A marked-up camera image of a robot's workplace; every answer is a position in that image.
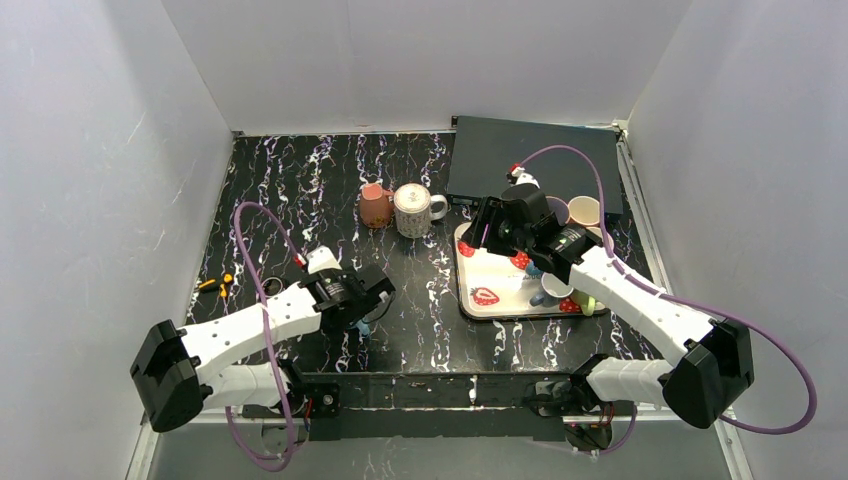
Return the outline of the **small grey blue mug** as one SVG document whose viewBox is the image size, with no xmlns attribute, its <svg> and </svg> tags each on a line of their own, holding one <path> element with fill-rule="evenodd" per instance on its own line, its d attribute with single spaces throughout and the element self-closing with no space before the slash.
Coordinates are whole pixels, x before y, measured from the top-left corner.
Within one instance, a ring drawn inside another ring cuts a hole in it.
<svg viewBox="0 0 848 480">
<path fill-rule="evenodd" d="M 550 307 L 563 299 L 569 298 L 573 292 L 573 287 L 564 283 L 555 275 L 543 273 L 541 276 L 541 286 L 530 298 L 529 304 L 532 307 Z"/>
</svg>

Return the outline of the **brown mug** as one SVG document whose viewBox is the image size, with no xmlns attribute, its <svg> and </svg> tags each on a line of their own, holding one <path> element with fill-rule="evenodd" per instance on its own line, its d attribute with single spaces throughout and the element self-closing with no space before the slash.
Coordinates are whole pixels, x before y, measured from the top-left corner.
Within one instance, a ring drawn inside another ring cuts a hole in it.
<svg viewBox="0 0 848 480">
<path fill-rule="evenodd" d="M 385 228 L 393 215 L 394 192 L 384 189 L 379 183 L 366 183 L 360 189 L 359 217 L 372 229 Z"/>
</svg>

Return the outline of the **light green mug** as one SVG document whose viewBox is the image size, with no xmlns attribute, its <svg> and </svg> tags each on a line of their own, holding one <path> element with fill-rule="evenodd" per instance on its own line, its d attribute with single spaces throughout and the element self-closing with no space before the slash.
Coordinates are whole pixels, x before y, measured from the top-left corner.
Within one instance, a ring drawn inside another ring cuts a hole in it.
<svg viewBox="0 0 848 480">
<path fill-rule="evenodd" d="M 603 314 L 606 311 L 606 306 L 603 303 L 585 292 L 575 290 L 571 295 L 571 300 L 579 307 L 581 313 L 587 317 Z"/>
</svg>

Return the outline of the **light blue faceted mug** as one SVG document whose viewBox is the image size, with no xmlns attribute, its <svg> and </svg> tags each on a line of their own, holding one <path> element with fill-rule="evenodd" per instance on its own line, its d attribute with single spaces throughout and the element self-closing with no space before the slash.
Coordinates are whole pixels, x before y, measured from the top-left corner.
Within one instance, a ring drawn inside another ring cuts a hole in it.
<svg viewBox="0 0 848 480">
<path fill-rule="evenodd" d="M 370 325 L 363 320 L 358 321 L 355 324 L 356 329 L 363 337 L 369 337 L 371 335 Z"/>
</svg>

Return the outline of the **beige pink mug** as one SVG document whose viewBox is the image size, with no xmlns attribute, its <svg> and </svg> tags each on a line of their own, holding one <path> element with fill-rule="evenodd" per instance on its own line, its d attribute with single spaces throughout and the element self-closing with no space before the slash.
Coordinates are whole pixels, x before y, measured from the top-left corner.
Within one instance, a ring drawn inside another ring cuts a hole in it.
<svg viewBox="0 0 848 480">
<path fill-rule="evenodd" d="M 561 226 L 566 225 L 570 218 L 567 202 L 554 196 L 547 196 L 546 201 L 549 209 L 554 213 L 558 224 Z"/>
</svg>

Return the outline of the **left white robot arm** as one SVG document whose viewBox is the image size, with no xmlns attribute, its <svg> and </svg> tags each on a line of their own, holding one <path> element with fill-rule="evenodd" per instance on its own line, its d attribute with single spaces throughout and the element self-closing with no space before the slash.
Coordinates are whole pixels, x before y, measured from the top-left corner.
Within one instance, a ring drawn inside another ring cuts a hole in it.
<svg viewBox="0 0 848 480">
<path fill-rule="evenodd" d="M 386 303 L 395 292 L 375 265 L 359 270 L 327 268 L 307 275 L 266 303 L 217 320 L 152 326 L 130 367 L 151 428 L 180 428 L 202 411 L 226 406 L 279 407 L 280 395 L 301 401 L 301 381 L 275 363 L 244 365 L 242 359 L 283 340 L 326 327 L 347 327 Z"/>
</svg>

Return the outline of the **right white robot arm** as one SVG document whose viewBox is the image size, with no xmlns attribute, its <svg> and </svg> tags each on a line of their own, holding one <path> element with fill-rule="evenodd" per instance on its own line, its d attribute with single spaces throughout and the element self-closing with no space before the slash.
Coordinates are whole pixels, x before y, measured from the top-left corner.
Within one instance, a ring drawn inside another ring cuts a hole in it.
<svg viewBox="0 0 848 480">
<path fill-rule="evenodd" d="M 622 317 L 661 353 L 658 361 L 592 357 L 570 376 L 565 399 L 572 404 L 650 403 L 705 429 L 753 384 L 748 327 L 671 302 L 651 284 L 636 285 L 617 270 L 601 236 L 577 223 L 560 224 L 535 185 L 485 197 L 461 239 L 490 254 L 526 254 L 543 272 Z"/>
</svg>

